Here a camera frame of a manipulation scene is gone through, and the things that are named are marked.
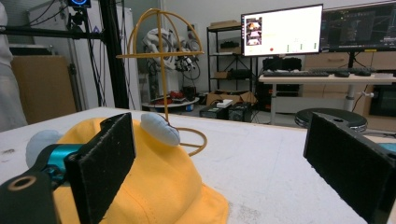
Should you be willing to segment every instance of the white table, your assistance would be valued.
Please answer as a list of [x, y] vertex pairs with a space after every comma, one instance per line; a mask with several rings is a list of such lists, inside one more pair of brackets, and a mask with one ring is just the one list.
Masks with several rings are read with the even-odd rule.
[[[346, 99], [344, 102], [344, 109], [347, 111], [352, 111], [353, 103], [355, 100], [355, 86], [358, 84], [364, 85], [389, 85], [392, 82], [396, 82], [396, 77], [376, 77], [371, 75], [370, 77], [360, 77], [355, 75], [350, 75], [349, 77], [335, 77], [334, 75], [329, 75], [328, 77], [265, 77], [261, 75], [259, 81], [265, 84], [272, 84], [272, 95], [271, 95], [271, 124], [275, 124], [276, 115], [276, 85], [277, 84], [335, 84], [335, 85], [348, 85], [348, 91]], [[291, 101], [296, 102], [298, 99], [292, 97]], [[321, 101], [326, 105], [326, 102], [330, 102], [333, 99], [326, 99]]]
[[[0, 184], [27, 170], [25, 148], [35, 133], [65, 133], [84, 119], [125, 112], [95, 108], [0, 133]], [[146, 112], [131, 113], [140, 119]], [[228, 223], [365, 223], [303, 157], [306, 130], [179, 115], [169, 121], [206, 135], [206, 148], [192, 161], [203, 181], [230, 202]], [[181, 138], [201, 141], [190, 133]], [[4, 153], [9, 149], [14, 152]]]

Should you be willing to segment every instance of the person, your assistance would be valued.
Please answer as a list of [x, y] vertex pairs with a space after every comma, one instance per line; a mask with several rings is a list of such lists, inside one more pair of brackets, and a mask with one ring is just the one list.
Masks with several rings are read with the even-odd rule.
[[[6, 26], [7, 21], [6, 9], [0, 2], [0, 26]], [[0, 35], [0, 132], [27, 125], [18, 82], [11, 69], [12, 59], [7, 36]]]

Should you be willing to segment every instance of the computer tower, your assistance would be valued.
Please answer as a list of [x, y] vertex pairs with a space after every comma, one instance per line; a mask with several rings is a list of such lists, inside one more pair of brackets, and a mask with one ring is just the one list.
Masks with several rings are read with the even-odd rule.
[[199, 117], [207, 119], [228, 119], [228, 108], [209, 105], [199, 111]]
[[251, 103], [232, 105], [228, 109], [228, 120], [251, 122]]

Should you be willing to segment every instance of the computer monitor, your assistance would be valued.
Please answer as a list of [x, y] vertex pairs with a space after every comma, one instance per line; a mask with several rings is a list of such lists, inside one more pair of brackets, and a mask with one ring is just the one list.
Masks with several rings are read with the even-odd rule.
[[396, 50], [396, 1], [323, 10], [323, 52]]
[[319, 53], [323, 5], [283, 8], [241, 15], [244, 56]]

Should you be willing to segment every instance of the cardboard box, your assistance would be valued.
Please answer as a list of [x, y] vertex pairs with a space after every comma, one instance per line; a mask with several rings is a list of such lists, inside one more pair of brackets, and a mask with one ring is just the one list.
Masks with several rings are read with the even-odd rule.
[[214, 78], [228, 78], [230, 72], [216, 72]]
[[63, 56], [15, 56], [11, 63], [29, 124], [76, 113]]
[[213, 105], [221, 100], [233, 100], [233, 105], [238, 102], [257, 103], [254, 93], [251, 91], [212, 91], [206, 96], [206, 105]]
[[241, 54], [242, 50], [241, 47], [235, 47], [235, 48], [219, 49], [219, 52], [232, 52], [234, 54]]
[[209, 30], [221, 29], [226, 27], [241, 26], [240, 21], [214, 21], [210, 23]]

